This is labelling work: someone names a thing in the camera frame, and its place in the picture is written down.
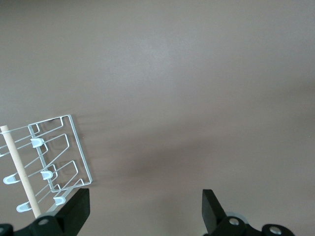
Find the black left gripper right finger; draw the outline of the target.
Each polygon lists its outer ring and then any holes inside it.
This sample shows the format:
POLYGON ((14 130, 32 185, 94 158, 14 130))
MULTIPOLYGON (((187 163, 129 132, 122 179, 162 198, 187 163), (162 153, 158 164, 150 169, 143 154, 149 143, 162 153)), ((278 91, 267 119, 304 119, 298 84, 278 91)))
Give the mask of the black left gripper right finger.
POLYGON ((281 225, 266 224, 259 231, 238 216, 228 216, 211 189, 202 191, 202 218, 207 236, 294 236, 281 225))

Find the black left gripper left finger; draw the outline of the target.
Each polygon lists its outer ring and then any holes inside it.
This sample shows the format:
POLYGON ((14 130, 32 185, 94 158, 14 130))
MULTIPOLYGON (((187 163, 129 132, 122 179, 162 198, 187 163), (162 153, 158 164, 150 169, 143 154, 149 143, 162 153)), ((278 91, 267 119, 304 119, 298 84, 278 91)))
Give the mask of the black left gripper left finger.
POLYGON ((90 191, 80 188, 55 214, 35 219, 15 231, 11 224, 1 224, 2 236, 76 236, 90 215, 90 191))

